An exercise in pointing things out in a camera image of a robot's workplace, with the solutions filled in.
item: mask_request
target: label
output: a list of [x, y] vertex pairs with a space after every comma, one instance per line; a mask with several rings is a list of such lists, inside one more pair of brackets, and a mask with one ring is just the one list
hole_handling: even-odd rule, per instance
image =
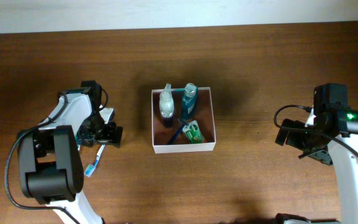
[[189, 139], [190, 144], [207, 142], [198, 127], [197, 121], [190, 122], [189, 125], [183, 128], [183, 132]]
[[191, 105], [191, 106], [189, 107], [189, 109], [187, 110], [187, 113], [188, 113], [188, 114], [190, 114], [191, 111], [193, 111], [194, 105], [195, 105], [195, 103], [193, 103], [193, 105]]

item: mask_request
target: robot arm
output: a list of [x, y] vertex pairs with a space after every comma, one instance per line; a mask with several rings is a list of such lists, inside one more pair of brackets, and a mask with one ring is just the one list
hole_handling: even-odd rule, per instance
[[[339, 196], [341, 198], [342, 222], [358, 223], [358, 111], [347, 105], [347, 88], [344, 85], [326, 84], [314, 89], [314, 105], [306, 124], [285, 119], [276, 138], [276, 143], [288, 144], [303, 151], [306, 156], [323, 164], [333, 165], [336, 171]], [[303, 132], [285, 128], [303, 129]], [[313, 131], [324, 133], [344, 142], [342, 144], [323, 138]], [[282, 223], [307, 223], [287, 220]]]
[[[84, 170], [77, 144], [119, 147], [122, 136], [121, 127], [116, 127], [110, 119], [105, 122], [100, 115], [101, 92], [95, 81], [82, 82], [81, 88], [66, 90], [67, 102], [59, 97], [57, 107], [41, 124], [60, 115], [26, 136], [18, 150], [23, 194], [35, 198], [39, 204], [65, 208], [80, 223], [104, 221], [92, 210], [82, 191]], [[55, 160], [42, 162], [41, 158], [50, 154], [55, 154]], [[63, 212], [55, 212], [64, 223], [74, 223]]]

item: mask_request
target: mouthwash bottle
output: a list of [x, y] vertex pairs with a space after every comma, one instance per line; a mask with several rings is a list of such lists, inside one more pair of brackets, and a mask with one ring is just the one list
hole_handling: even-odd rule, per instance
[[181, 119], [190, 119], [196, 110], [198, 87], [188, 83], [181, 101]]

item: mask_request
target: box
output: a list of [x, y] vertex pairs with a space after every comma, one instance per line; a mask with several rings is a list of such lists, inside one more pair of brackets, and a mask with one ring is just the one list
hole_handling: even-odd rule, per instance
[[152, 90], [152, 140], [154, 152], [159, 154], [212, 151], [216, 144], [216, 135], [210, 87], [198, 88], [196, 110], [191, 119], [191, 121], [197, 120], [200, 131], [207, 140], [207, 143], [199, 144], [189, 144], [187, 137], [181, 132], [172, 145], [167, 145], [167, 142], [181, 126], [178, 118], [181, 114], [181, 99], [184, 92], [172, 89], [172, 97], [175, 102], [174, 125], [172, 128], [165, 128], [162, 124], [159, 106], [162, 91]]

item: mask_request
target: wooden table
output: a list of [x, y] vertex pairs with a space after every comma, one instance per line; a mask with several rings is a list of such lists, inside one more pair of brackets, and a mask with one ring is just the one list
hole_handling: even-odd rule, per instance
[[[93, 79], [124, 127], [122, 147], [105, 149], [83, 188], [107, 223], [340, 218], [334, 168], [274, 144], [272, 119], [283, 105], [312, 105], [314, 87], [327, 82], [346, 84], [358, 109], [358, 22], [0, 35], [0, 223], [60, 223], [8, 201], [6, 157], [17, 132], [54, 109], [57, 91]], [[216, 147], [156, 155], [150, 92], [188, 82], [211, 87]], [[294, 109], [280, 119], [307, 116]], [[81, 150], [84, 167], [97, 150]], [[36, 205], [17, 166], [15, 153], [12, 193]]]

